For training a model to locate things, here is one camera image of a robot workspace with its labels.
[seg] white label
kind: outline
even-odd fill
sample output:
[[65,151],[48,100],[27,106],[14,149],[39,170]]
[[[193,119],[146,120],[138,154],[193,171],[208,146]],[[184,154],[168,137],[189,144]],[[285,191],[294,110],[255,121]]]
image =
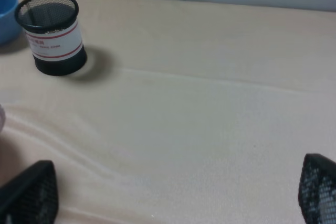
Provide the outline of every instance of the white label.
[[26,31],[33,55],[44,61],[66,60],[83,47],[78,21],[69,28],[53,34],[34,34]]

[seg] red stripe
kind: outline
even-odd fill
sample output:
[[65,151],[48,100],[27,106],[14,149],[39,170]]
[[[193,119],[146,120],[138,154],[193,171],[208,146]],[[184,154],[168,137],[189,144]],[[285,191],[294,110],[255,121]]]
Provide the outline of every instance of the red stripe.
[[61,58],[61,57],[68,56],[68,55],[72,54],[72,53],[75,52],[78,48],[80,48],[80,46],[81,46],[82,44],[83,44],[83,42],[81,41],[80,44],[79,44],[79,46],[78,46],[74,51],[71,51],[71,52],[69,52],[69,53],[67,53],[67,54],[65,54],[65,55],[59,55],[59,56],[43,56],[43,55],[39,55],[39,54],[37,54],[37,53],[35,53],[35,52],[33,52],[33,53],[34,53],[35,55],[37,55],[37,56],[42,57],[42,58],[48,58],[48,59]]
[[71,29],[70,31],[66,32],[65,34],[61,34],[61,35],[58,35],[58,36],[53,36],[53,37],[37,37],[37,36],[33,36],[33,35],[30,35],[29,33],[26,32],[26,35],[28,35],[29,37],[32,37],[32,38],[35,38],[35,39],[56,39],[56,38],[59,38],[59,37],[63,37],[69,33],[71,33],[78,25],[78,22],[76,23],[76,25],[73,27],[73,29]]

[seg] black rim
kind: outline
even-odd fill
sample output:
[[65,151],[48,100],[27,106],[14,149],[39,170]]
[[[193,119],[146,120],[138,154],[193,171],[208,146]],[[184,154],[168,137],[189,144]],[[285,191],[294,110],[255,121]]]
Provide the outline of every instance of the black rim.
[[71,20],[76,19],[78,12],[79,12],[79,7],[78,7],[78,3],[76,0],[70,0],[73,2],[73,4],[75,5],[75,10],[74,13],[65,21],[65,22],[61,22],[61,23],[57,23],[57,24],[53,24],[52,26],[34,26],[34,25],[29,25],[29,24],[25,24],[23,23],[20,19],[19,19],[19,12],[21,10],[21,8],[26,5],[27,3],[29,3],[32,0],[23,0],[16,8],[15,8],[15,20],[16,22],[18,22],[23,28],[25,28],[26,30],[29,29],[34,29],[34,30],[47,30],[47,29],[55,29],[58,28],[60,26],[62,26],[65,23],[68,23]]

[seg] beige desk surface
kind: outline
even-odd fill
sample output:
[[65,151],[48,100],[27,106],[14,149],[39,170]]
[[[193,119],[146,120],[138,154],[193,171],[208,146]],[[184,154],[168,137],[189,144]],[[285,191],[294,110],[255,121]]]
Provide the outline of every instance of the beige desk surface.
[[304,223],[303,157],[336,159],[335,13],[77,1],[80,73],[0,49],[1,184],[53,160],[57,223]]

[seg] blue cup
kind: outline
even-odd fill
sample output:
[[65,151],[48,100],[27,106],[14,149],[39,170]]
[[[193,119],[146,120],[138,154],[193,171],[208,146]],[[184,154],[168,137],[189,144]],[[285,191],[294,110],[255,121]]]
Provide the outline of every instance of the blue cup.
[[0,0],[0,45],[15,39],[21,32],[14,18],[17,4],[18,0]]

